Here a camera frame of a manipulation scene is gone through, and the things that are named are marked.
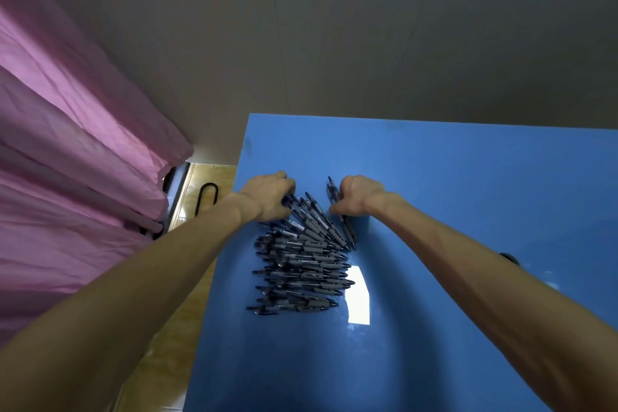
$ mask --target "yellow floor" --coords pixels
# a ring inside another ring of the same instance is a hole
[[[236,166],[191,165],[170,229],[193,218],[203,184],[219,186],[219,199],[232,192]],[[212,206],[209,186],[201,199],[200,212]],[[122,387],[116,412],[181,411],[200,336],[201,319],[208,301],[214,264],[195,290],[153,338],[142,361]]]

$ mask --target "blue tabletop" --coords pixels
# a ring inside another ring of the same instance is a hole
[[[235,190],[285,170],[328,208],[365,174],[618,327],[618,132],[251,115]],[[538,411],[543,403],[375,219],[335,309],[258,316],[257,224],[221,252],[185,411]]]

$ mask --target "gray wall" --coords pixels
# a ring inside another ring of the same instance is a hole
[[[250,112],[618,126],[617,0],[57,0],[196,146]]]

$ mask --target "forearm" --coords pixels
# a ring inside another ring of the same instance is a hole
[[[453,300],[556,409],[615,409],[618,335],[573,300],[396,194],[368,212],[400,236]]]
[[[102,409],[222,245],[257,211],[231,194],[32,322],[0,351],[3,407]]]

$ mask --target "pile of pens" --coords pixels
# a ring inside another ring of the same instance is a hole
[[[331,203],[339,199],[330,176],[326,193]],[[344,252],[356,249],[350,221],[339,217],[338,228],[308,192],[305,196],[286,196],[283,204],[292,215],[287,220],[266,223],[268,233],[254,244],[256,254],[268,264],[253,271],[265,278],[265,285],[255,287],[262,292],[257,299],[261,304],[247,307],[256,314],[326,311],[339,305],[327,296],[341,296],[354,284],[345,272],[351,265]]]

